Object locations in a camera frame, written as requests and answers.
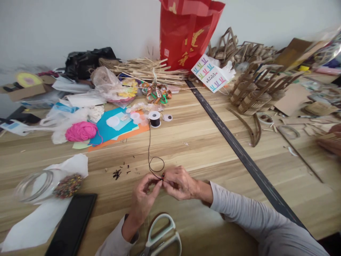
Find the scissor handle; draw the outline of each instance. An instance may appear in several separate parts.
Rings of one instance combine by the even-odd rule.
[[[177,231],[175,232],[175,234],[170,239],[168,239],[163,244],[161,244],[159,247],[157,247],[155,250],[153,250],[151,252],[150,256],[158,255],[161,251],[163,251],[165,248],[167,248],[174,241],[178,242],[178,245],[179,245],[179,254],[178,255],[180,256],[181,252],[182,252],[182,245],[181,245],[181,240],[180,240],[179,233]]]
[[[153,230],[155,224],[157,223],[157,221],[159,219],[162,219],[162,218],[169,219],[169,221],[170,221],[169,225],[165,229],[163,229],[155,238],[151,238],[152,230]],[[174,223],[172,217],[169,216],[169,214],[167,214],[167,213],[160,214],[158,217],[156,217],[156,219],[153,221],[153,223],[150,227],[150,230],[148,233],[148,240],[146,242],[146,247],[151,247],[153,244],[155,244],[158,240],[160,240],[165,234],[167,234],[172,229],[175,229],[175,223]]]

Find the black plastic bag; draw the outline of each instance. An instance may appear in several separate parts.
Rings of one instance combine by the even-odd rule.
[[[89,69],[99,67],[99,58],[117,59],[111,47],[86,52],[72,52],[67,56],[63,76],[76,81],[89,79]]]

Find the scissors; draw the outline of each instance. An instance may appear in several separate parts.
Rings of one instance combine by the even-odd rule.
[[[157,221],[159,219],[162,218],[167,218],[169,219],[169,225],[164,228],[163,230],[161,230],[159,232],[159,234],[157,234],[154,238],[151,238],[151,234],[152,234],[152,230],[154,225],[157,223]],[[181,245],[181,240],[180,240],[180,236],[179,233],[175,230],[175,234],[169,238],[167,241],[163,242],[162,244],[160,244],[158,247],[156,247],[156,249],[151,251],[151,247],[157,243],[165,234],[167,234],[168,232],[170,232],[171,230],[175,230],[175,223],[172,219],[172,217],[167,214],[167,213],[162,213],[160,214],[151,224],[150,229],[149,229],[149,233],[148,233],[148,240],[146,242],[146,248],[143,250],[143,252],[141,252],[140,254],[138,254],[138,256],[155,256],[158,255],[161,251],[163,251],[164,249],[166,249],[170,244],[172,244],[173,242],[177,242],[179,245],[179,256],[181,255],[181,251],[182,251],[182,245]]]

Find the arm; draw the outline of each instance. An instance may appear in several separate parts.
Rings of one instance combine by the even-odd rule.
[[[148,194],[149,186],[156,184]],[[113,232],[96,252],[96,256],[127,256],[139,239],[138,229],[147,218],[162,187],[162,180],[147,174],[135,187],[129,214],[121,219]]]
[[[223,213],[226,220],[237,223],[259,242],[260,255],[328,255],[308,231],[274,209],[213,182],[196,181],[183,167],[170,173],[165,172],[163,183],[170,195],[211,204],[211,209]]]

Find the white wall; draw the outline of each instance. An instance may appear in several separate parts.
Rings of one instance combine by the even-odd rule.
[[[231,26],[239,42],[285,47],[302,37],[341,23],[340,0],[221,0],[226,7],[212,38]],[[117,57],[159,54],[158,0],[1,0],[0,85],[20,70],[64,66],[72,51],[111,46]],[[18,105],[0,95],[0,116]]]

